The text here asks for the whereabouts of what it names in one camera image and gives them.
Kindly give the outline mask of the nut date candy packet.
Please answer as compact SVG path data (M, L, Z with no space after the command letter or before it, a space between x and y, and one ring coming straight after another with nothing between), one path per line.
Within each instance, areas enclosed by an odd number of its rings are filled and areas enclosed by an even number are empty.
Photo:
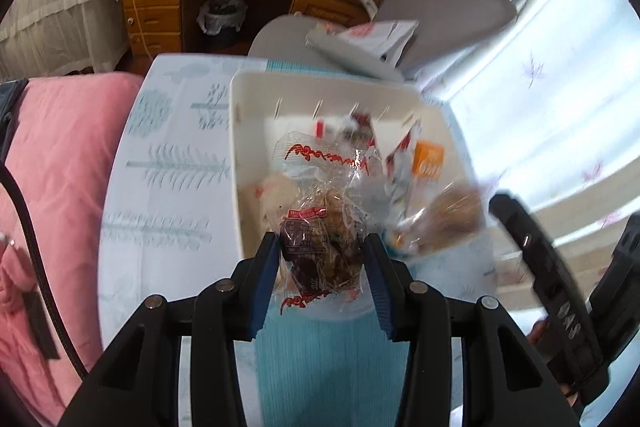
M486 228L487 186L454 181L421 188L410 199L404 219L385 232L402 257L428 256L457 246Z

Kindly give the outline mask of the round rice cake packet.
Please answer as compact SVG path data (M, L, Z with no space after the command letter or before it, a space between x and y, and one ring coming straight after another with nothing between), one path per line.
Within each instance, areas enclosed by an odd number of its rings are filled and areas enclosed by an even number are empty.
M282 217L299 199L300 187L282 172L272 172L242 186L238 195L242 232L262 235L277 231Z

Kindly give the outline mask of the dark date walnut packet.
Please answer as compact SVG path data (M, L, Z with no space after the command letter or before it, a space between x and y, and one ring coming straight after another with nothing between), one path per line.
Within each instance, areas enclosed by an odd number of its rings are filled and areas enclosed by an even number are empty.
M284 187L266 217L280 239L282 311L363 297L363 239L368 213L359 197L371 179L364 150L288 132L273 147L273 173Z

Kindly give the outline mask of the orange oats snack packet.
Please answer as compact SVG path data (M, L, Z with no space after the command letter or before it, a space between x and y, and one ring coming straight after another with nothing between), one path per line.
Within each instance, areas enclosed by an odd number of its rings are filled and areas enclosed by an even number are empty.
M437 181L444 165L445 147L419 140L414 149L412 173L418 179Z

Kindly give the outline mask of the teal striped placemat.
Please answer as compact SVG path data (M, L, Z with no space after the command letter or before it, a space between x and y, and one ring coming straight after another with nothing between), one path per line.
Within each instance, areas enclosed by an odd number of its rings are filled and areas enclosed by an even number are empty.
M371 312L346 322L272 307L255 340L266 426L393 426L408 346Z

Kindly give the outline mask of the tree pattern tablecloth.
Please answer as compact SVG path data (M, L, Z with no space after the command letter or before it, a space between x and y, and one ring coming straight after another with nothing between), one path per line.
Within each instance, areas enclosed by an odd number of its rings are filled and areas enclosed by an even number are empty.
M98 269L104 341L145 297L198 295L240 261L229 84L242 70L330 75L261 58L157 57L132 106L108 182ZM255 340L237 343L234 351L246 420L265 426Z

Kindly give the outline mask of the white plastic storage bin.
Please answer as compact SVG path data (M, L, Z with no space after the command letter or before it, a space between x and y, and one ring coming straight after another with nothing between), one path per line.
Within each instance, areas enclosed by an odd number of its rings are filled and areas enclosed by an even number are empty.
M423 102L416 91L398 84L372 82L344 76L325 76L318 72L240 72L231 83L233 124L233 179L236 188L260 181L273 172L272 153L276 142L288 132L314 136L314 125L324 119L328 124L341 124L351 113L368 113L373 120L383 155L390 153L402 139L413 121L420 119L419 140L445 147L444 165L437 181L413 176L408 205L412 194L421 188L444 187L454 181L476 183L466 172L462 158L454 145L449 124L441 108ZM386 242L385 232L398 221L378 222L368 216L369 233L376 233ZM261 235L245 234L241 230L244 251L255 247ZM407 260L422 256L402 257ZM276 298L281 304L283 270L277 277ZM344 310L331 303L319 303L303 309L316 321L350 321L372 309L366 273L362 277L363 297Z

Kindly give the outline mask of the pink bed quilt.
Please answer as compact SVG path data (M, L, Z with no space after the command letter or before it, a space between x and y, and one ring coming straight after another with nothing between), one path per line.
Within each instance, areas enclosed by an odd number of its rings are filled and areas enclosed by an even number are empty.
M34 226L47 279L85 367L102 352L98 317L100 228L108 179L141 77L128 72L32 78L15 106L6 167ZM38 291L20 222L1 199L1 372L54 426L80 385L65 353L49 360L25 297Z

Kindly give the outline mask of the trash bin with bag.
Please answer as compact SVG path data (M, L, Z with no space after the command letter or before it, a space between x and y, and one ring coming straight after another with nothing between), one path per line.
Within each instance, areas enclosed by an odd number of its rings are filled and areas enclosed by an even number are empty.
M243 0L209 0L201 6L196 21L205 35L218 36L228 29L239 32L245 17L246 4Z

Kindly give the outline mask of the grey office chair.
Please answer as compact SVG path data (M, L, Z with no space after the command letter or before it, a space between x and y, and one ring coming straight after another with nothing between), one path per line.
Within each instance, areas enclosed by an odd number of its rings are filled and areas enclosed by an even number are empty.
M257 34L248 55L384 80L413 81L438 75L455 60L508 28L518 16L515 0L385 0L377 23L415 22L399 60L385 52L375 65L340 39L320 18L285 15Z

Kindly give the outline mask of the lace covered cabinet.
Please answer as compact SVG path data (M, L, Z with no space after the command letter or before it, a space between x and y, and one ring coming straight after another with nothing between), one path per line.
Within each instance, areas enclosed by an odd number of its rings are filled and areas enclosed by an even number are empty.
M111 72L128 48L120 0L14 0L1 22L1 78Z

